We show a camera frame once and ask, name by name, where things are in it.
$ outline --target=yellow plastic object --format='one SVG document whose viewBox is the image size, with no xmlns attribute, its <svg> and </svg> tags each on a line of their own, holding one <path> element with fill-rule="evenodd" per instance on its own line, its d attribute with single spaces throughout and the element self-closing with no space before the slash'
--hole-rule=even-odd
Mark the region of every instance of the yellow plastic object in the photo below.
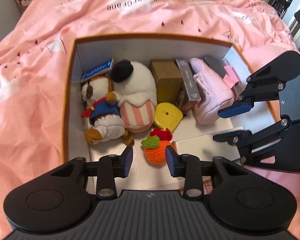
<svg viewBox="0 0 300 240">
<path fill-rule="evenodd" d="M 173 132 L 183 118 L 183 113 L 173 104 L 163 102 L 156 106 L 154 123 L 162 129 Z"/>
</svg>

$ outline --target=brown and white plush dog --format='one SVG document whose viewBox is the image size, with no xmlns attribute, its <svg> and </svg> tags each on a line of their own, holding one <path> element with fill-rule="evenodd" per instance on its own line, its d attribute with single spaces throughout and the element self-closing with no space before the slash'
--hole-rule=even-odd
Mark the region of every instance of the brown and white plush dog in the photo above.
<svg viewBox="0 0 300 240">
<path fill-rule="evenodd" d="M 82 86 L 81 92 L 87 104 L 87 110 L 81 116 L 88 117 L 93 125 L 84 134 L 87 142 L 97 144 L 122 137 L 126 145 L 133 146 L 133 137 L 120 117 L 112 81 L 104 75 L 94 77 Z"/>
</svg>

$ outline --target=pink blanket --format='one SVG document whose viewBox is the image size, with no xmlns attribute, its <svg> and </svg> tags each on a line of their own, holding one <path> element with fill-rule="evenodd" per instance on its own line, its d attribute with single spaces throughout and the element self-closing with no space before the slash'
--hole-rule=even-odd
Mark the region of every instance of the pink blanket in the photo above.
<svg viewBox="0 0 300 240">
<path fill-rule="evenodd" d="M 76 37 L 161 32 L 235 42 L 254 69 L 296 49 L 289 29 L 260 0 L 34 0 L 0 43 L 0 239 L 11 228 L 2 203 L 15 187 L 61 164 L 69 51 Z M 259 171 L 291 190 L 300 175 Z"/>
</svg>

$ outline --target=white pants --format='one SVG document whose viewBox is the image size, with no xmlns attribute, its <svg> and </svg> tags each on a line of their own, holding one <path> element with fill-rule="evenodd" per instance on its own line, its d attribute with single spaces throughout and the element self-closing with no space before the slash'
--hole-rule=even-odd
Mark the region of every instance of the white pants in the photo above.
<svg viewBox="0 0 300 240">
<path fill-rule="evenodd" d="M 102 136 L 101 140 L 93 141 L 94 144 L 119 138 L 125 133 L 124 123 L 117 114 L 108 114 L 97 119 L 93 128 L 98 130 Z"/>
</svg>

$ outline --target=pink pouch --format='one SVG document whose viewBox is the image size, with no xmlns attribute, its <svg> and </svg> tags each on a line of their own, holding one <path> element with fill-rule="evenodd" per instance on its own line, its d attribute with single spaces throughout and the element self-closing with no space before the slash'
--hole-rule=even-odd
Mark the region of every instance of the pink pouch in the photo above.
<svg viewBox="0 0 300 240">
<path fill-rule="evenodd" d="M 202 59 L 192 58 L 190 65 L 201 96 L 194 107 L 195 116 L 201 125 L 213 124 L 219 119 L 218 110 L 232 105 L 234 93 Z"/>
</svg>

